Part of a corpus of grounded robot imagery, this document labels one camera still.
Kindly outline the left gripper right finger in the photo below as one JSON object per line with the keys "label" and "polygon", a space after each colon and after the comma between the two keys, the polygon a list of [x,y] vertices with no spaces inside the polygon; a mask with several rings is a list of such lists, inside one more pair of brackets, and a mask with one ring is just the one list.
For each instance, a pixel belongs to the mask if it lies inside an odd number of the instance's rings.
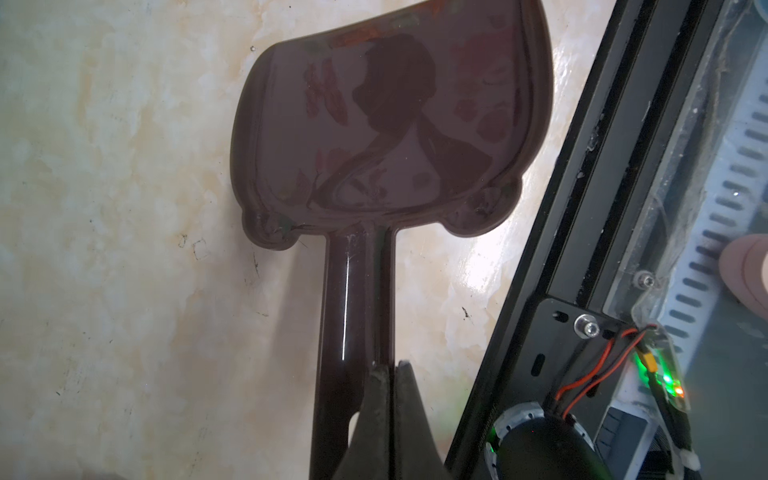
{"label": "left gripper right finger", "polygon": [[392,417],[393,479],[450,479],[432,436],[410,362],[394,370]]}

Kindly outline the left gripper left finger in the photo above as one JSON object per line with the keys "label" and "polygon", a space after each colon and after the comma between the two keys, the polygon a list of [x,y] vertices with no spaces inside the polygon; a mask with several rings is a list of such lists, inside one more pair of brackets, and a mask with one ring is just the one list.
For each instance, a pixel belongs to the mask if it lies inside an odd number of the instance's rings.
{"label": "left gripper left finger", "polygon": [[370,371],[352,439],[333,479],[391,477],[392,371],[379,365]]}

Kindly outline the dark brown dustpan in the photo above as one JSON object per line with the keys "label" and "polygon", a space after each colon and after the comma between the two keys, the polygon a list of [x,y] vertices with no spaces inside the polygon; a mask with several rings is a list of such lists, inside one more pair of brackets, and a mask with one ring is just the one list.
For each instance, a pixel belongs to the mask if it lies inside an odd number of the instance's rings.
{"label": "dark brown dustpan", "polygon": [[371,369],[395,361],[395,240],[503,223],[548,129],[538,1],[425,1],[265,50],[237,107],[231,182],[247,237],[326,240],[310,475],[347,449]]}

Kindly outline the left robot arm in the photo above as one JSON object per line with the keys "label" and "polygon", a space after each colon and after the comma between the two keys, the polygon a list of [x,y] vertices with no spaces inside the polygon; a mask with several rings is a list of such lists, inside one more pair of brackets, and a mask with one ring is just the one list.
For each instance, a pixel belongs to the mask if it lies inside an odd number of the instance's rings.
{"label": "left robot arm", "polygon": [[[518,404],[492,424],[483,447],[491,479],[610,479],[577,423]],[[436,449],[412,365],[372,370],[350,445],[335,479],[449,479]]]}

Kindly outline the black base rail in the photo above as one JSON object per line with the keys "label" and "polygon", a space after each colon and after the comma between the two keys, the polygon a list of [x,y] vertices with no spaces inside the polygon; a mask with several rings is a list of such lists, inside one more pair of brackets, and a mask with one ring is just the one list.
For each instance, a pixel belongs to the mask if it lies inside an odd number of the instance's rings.
{"label": "black base rail", "polygon": [[579,424],[610,479],[767,475],[767,187],[718,260],[687,370],[659,321],[686,211],[745,80],[767,74],[763,1],[620,1],[449,450],[536,402]]}

